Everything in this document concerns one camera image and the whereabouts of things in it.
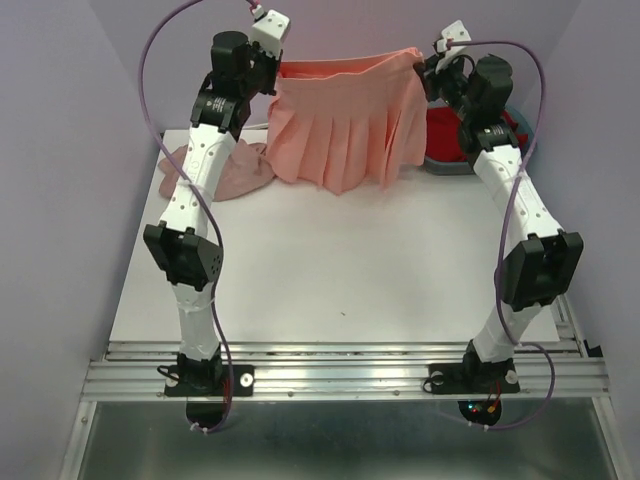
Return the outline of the salmon orange skirt pile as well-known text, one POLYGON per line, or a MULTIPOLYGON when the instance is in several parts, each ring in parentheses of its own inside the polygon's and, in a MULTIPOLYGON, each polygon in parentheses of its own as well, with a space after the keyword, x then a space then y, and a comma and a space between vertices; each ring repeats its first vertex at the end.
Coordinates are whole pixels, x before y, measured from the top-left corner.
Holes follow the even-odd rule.
POLYGON ((382 55, 282 63, 268 110, 266 159, 282 181, 340 195, 371 180, 389 187, 420 166, 427 100, 410 47, 382 55))

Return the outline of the dusty pink pleated skirt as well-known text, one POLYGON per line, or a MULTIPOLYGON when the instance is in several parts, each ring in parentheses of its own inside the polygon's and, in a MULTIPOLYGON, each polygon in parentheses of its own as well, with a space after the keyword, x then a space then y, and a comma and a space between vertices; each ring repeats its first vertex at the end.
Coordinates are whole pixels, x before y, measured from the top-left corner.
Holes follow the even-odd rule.
MULTIPOLYGON (((183 145, 172 152, 180 166, 187 149, 187 145, 183 145)), ((265 143, 247 143, 241 139, 223 167, 213 201, 233 200, 269 184, 275 174, 266 160, 266 149, 265 143)), ((164 174, 159 194, 170 199, 180 175, 166 157, 158 163, 158 168, 164 174)))

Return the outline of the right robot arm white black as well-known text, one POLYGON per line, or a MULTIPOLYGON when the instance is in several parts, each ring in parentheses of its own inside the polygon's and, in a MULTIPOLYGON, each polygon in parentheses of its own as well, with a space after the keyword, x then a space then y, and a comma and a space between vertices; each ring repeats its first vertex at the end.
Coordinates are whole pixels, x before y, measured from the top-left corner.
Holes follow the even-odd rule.
POLYGON ((584 242, 551 215, 526 172, 506 117, 513 89, 510 64, 488 55, 466 74, 465 59, 435 54, 421 76, 427 99, 443 100, 458 117, 459 146, 504 215, 495 304, 462 360, 430 365, 423 388, 436 395, 484 394, 498 387, 516 393, 514 351, 532 320, 568 290, 584 242))

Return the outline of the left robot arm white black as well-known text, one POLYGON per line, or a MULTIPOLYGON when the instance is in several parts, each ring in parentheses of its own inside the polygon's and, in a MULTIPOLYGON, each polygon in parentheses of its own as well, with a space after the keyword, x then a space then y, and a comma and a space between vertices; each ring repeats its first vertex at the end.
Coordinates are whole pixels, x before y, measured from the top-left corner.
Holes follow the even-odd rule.
POLYGON ((210 211, 223 167, 238 143, 257 94, 272 95, 288 26, 253 27, 251 34, 214 36, 212 70, 191 113, 186 156, 167 208, 146 225, 143 240, 171 284, 179 311, 181 346, 175 364, 158 371, 169 396, 220 395, 232 386, 215 325, 215 289, 224 250, 207 235, 217 224, 210 211))

